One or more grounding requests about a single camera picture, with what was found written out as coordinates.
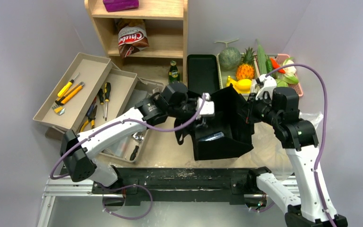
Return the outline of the yellow toy bell pepper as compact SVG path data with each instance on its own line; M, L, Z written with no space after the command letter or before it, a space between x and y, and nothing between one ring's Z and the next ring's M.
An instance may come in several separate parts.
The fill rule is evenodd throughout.
M249 94L251 92L251 79L241 79L236 82L234 88L240 94Z

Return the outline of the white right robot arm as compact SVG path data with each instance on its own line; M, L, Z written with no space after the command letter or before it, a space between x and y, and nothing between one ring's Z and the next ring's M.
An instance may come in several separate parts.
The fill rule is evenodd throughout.
M299 117L299 97L289 87L251 93L247 101L250 124L272 126L294 170L299 189L295 196L267 167L249 171L251 192L264 192L284 213L288 227L346 227L348 221L334 208L320 166L319 141L314 125Z

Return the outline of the red chips snack bag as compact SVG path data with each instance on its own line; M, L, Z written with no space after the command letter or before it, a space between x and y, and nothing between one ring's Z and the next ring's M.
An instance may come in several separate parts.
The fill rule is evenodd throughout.
M121 18L116 26L118 28L118 50L122 59L150 46L143 19Z

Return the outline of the black fabric tote bag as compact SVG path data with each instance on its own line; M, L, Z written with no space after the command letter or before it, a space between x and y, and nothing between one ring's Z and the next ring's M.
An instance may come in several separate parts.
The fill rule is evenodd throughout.
M246 123L248 104L233 87L226 87L211 95L215 103L215 116L206 121L206 126L198 126L200 121L176 131L175 136L182 145L187 135L191 136L194 160L217 160L238 158L251 150L254 125ZM198 141L199 138L216 132L224 137L213 141Z

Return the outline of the small green toy chili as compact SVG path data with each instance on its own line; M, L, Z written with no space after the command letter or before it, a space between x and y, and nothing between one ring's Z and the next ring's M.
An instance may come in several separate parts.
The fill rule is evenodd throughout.
M267 73L270 73L271 71L274 70L273 62L272 62L271 58L266 59L266 69L267 69Z

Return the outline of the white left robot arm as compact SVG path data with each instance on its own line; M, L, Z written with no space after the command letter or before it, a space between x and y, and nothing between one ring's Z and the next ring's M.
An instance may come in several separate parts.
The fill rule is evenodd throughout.
M195 121L214 115L215 104L210 94L189 97L186 85L174 82L99 127L78 134L67 131L58 162L64 164L73 182L89 179L103 185L109 193L117 193L121 190L122 180L114 167L96 160L98 154L137 132L147 129L180 131Z

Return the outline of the green perrier glass bottle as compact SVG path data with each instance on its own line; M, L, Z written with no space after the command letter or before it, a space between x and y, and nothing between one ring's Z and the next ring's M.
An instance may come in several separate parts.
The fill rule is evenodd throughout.
M170 61L170 68L168 71L169 84L174 83L174 82L180 82L180 80L181 80L181 76L180 76L179 69L177 67L177 62Z

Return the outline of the green netted toy melon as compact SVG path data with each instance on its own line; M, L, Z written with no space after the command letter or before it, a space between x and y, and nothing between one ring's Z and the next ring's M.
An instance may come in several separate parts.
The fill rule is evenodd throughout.
M238 41L239 38L230 41L216 41L215 43L223 43L225 48L219 53L218 60L222 70L235 69L241 61L241 53L235 48L229 46L230 43Z

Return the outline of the clear plastic grocery bag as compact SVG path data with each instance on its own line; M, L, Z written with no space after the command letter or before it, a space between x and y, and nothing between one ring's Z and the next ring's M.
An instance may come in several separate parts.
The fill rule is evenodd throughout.
M270 125L255 124L255 134L252 139L254 149L249 155L257 167L266 166L278 180L286 180L294 173L289 157Z

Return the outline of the white toy cauliflower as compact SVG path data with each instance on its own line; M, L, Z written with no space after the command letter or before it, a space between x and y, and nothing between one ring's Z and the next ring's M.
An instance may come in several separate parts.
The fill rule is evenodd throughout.
M291 64L294 64L292 57L284 60L282 63L282 66L291 65ZM295 68L295 66L286 67L286 68L283 68L283 70L285 71L283 78L282 78L283 81L285 81L287 84L293 84L293 85L299 83L299 80L296 76L297 69Z

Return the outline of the beige plastic toolbox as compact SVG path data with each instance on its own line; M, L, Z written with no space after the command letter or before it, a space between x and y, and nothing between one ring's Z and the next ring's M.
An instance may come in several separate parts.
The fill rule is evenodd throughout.
M54 111L54 107L58 106L57 94L71 79L75 80L74 86L83 83L82 88L63 105L64 113L58 115ZM112 85L108 120L123 114L136 101L136 91L144 90L152 94L165 87L159 81L120 70L109 58L79 52L33 120L58 131L78 132L86 120L90 105L93 102L99 105L96 96L106 82Z

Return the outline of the dark packet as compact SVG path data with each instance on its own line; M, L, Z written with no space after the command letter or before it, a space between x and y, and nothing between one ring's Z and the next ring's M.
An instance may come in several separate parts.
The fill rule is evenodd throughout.
M210 135L201 137L201 138L198 139L198 141L213 141L213 140L223 138L224 136L225 136L224 133L219 131L219 132L212 133Z

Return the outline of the orange toy carrot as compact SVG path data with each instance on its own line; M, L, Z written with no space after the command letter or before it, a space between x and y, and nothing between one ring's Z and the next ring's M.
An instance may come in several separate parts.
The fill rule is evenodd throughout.
M270 61L271 61L271 64L272 64L273 69L280 68L280 65L277 63L277 61L275 59L270 58ZM282 74L285 74L286 73L286 71L284 69L279 69L278 72L279 73L282 73Z

